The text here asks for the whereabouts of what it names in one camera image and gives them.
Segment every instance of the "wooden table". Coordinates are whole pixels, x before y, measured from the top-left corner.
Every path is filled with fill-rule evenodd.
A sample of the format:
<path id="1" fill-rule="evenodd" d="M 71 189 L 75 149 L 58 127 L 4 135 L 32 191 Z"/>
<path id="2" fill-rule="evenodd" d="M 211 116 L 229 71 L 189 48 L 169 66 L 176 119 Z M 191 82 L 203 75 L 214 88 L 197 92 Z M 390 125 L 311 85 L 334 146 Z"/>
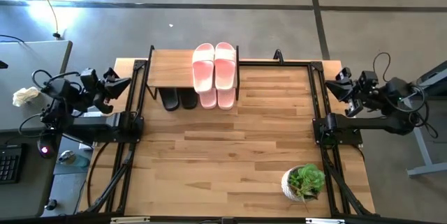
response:
<path id="1" fill-rule="evenodd" d="M 134 60 L 117 59 L 117 74 L 130 77 Z M 323 61 L 323 66 L 327 80 L 341 69 L 340 61 Z M 152 74 L 148 83 L 156 82 Z M 115 111 L 124 109 L 126 97 L 125 91 L 114 102 Z M 345 104 L 332 94 L 330 102 L 333 112 L 343 112 Z M 323 165 L 314 144 L 314 112 L 305 68 L 241 66 L 240 98 L 229 111 L 198 106 L 167 112 L 159 98 L 146 96 L 142 115 L 145 131 L 133 162 L 127 216 L 330 215 L 325 188 L 319 200 L 307 203 L 309 212 L 281 191 L 281 177 L 288 169 L 306 163 L 320 169 Z M 351 146 L 339 149 L 346 183 L 374 211 L 361 155 Z M 109 144 L 98 159 L 91 181 L 93 199 L 110 180 L 115 150 L 116 144 Z M 81 210 L 87 208 L 85 191 Z M 336 186 L 335 195 L 342 209 Z"/>

